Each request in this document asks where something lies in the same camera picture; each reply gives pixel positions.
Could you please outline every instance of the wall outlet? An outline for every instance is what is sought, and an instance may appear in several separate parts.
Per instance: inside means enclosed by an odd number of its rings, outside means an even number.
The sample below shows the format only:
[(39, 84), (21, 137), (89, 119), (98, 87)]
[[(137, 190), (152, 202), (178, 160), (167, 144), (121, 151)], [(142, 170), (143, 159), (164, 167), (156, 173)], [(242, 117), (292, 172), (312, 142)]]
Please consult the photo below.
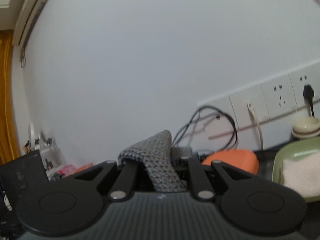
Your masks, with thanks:
[(260, 85), (233, 93), (230, 95), (230, 100), (239, 129), (255, 125), (255, 121), (248, 110), (248, 103), (252, 103), (259, 123), (269, 121), (267, 103)]
[(297, 108), (306, 106), (306, 102), (303, 98), (303, 87), (305, 85), (311, 85), (313, 90), (315, 91), (313, 101), (316, 102), (319, 100), (318, 83), (316, 82), (315, 73), (312, 66), (289, 73), (289, 76), (296, 98)]
[(270, 119), (297, 110), (296, 99), (289, 75), (261, 84)]
[[(236, 128), (238, 129), (238, 124), (236, 120), (235, 113), (233, 111), (231, 101), (229, 96), (225, 96), (219, 99), (209, 100), (205, 101), (203, 103), (198, 104), (198, 107), (203, 105), (212, 105), (219, 109), (221, 109), (223, 112), (229, 114), (233, 120), (236, 123)], [(204, 117), (207, 114), (214, 113), (213, 110), (206, 109), (201, 111), (200, 116)], [(208, 120), (204, 121), (204, 130), (208, 136), (209, 139), (227, 135), (229, 133), (233, 132), (233, 127), (228, 121), (228, 119), (224, 116), (219, 116), (218, 118), (209, 118)]]

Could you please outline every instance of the gray knitted fabric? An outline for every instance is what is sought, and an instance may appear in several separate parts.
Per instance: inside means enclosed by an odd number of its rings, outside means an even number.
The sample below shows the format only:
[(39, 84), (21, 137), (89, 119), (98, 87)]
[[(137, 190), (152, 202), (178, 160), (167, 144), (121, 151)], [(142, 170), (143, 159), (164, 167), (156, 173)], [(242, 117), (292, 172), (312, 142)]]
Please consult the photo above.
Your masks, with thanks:
[[(171, 133), (168, 130), (135, 143), (119, 154), (119, 162), (134, 160), (145, 165), (153, 187), (157, 192), (180, 192), (186, 188), (170, 163)], [(191, 156), (189, 147), (173, 147), (177, 156)]]

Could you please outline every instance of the wire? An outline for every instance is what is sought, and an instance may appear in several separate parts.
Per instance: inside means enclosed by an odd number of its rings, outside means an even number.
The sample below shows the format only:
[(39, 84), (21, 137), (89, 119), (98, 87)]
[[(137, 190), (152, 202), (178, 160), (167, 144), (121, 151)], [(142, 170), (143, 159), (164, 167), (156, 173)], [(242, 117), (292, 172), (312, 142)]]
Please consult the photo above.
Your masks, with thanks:
[[(194, 118), (196, 117), (196, 115), (197, 115), (198, 113), (200, 113), (200, 112), (201, 112), (202, 110), (204, 110), (204, 109), (211, 109), (211, 110), (214, 110), (215, 112), (212, 113), (212, 114), (208, 114), (208, 115), (206, 115), (206, 116), (204, 116), (204, 117), (201, 117), (201, 118), (198, 117), (196, 120), (194, 120)], [(218, 151), (223, 150), (223, 149), (232, 149), (232, 148), (234, 148), (234, 147), (237, 145), (237, 143), (238, 143), (238, 133), (237, 133), (237, 130), (236, 130), (236, 123), (235, 123), (235, 121), (233, 120), (233, 118), (232, 118), (229, 114), (223, 112), (222, 110), (220, 110), (219, 108), (217, 108), (217, 107), (215, 107), (215, 106), (210, 106), (210, 105), (201, 106), (200, 108), (198, 108), (198, 109), (194, 112), (194, 114), (192, 115), (190, 121), (189, 121), (187, 124), (185, 124), (184, 126), (182, 126), (182, 127), (179, 129), (179, 131), (177, 132), (177, 134), (175, 135), (175, 137), (174, 137), (174, 139), (173, 139), (173, 141), (172, 141), (172, 146), (175, 146), (175, 145), (177, 145), (178, 143), (180, 143), (180, 141), (182, 140), (183, 136), (185, 135), (185, 133), (187, 132), (187, 130), (188, 130), (188, 128), (189, 128), (189, 126), (190, 126), (191, 124), (197, 123), (197, 122), (199, 122), (199, 121), (201, 121), (201, 120), (205, 120), (205, 119), (208, 119), (208, 118), (214, 117), (214, 116), (215, 116), (215, 118), (217, 118), (217, 117), (220, 116), (220, 115), (223, 115), (223, 116), (225, 116), (225, 117), (228, 119), (228, 121), (229, 121), (230, 124), (232, 125), (233, 132), (232, 132), (232, 136), (231, 136), (230, 140), (228, 141), (228, 143), (227, 143), (224, 147), (222, 147), (221, 149), (219, 149)]]
[(23, 53), (21, 52), (21, 68), (24, 68), (27, 63), (26, 50), (25, 50), (25, 48), (22, 48), (22, 50), (23, 50)]
[(263, 150), (263, 136), (262, 136), (261, 126), (260, 126), (258, 118), (254, 112), (252, 103), (248, 103), (248, 110), (257, 125), (258, 131), (259, 131), (259, 136), (260, 136), (260, 147), (261, 147), (261, 150)]
[(303, 87), (303, 97), (308, 101), (311, 108), (312, 117), (315, 117), (315, 112), (313, 111), (313, 98), (315, 96), (315, 91), (310, 85), (305, 85)]

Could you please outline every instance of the green plate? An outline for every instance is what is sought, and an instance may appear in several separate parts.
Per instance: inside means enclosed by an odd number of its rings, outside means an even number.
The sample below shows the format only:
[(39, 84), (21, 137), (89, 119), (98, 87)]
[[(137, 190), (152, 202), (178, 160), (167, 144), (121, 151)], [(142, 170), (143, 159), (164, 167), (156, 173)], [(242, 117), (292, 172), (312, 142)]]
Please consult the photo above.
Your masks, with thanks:
[[(281, 148), (273, 164), (272, 181), (283, 185), (282, 166), (284, 159), (294, 161), (301, 160), (310, 154), (320, 151), (320, 137), (289, 143)], [(315, 202), (320, 200), (320, 196), (305, 198), (306, 202)]]

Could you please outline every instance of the orange container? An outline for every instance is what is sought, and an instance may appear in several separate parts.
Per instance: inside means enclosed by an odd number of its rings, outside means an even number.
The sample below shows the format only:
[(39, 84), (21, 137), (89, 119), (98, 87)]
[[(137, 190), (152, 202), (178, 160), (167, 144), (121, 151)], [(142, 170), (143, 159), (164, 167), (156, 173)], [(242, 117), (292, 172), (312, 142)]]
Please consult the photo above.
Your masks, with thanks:
[(249, 150), (236, 149), (216, 152), (205, 158), (202, 164), (211, 165), (214, 160), (220, 160), (255, 175), (259, 169), (257, 156)]

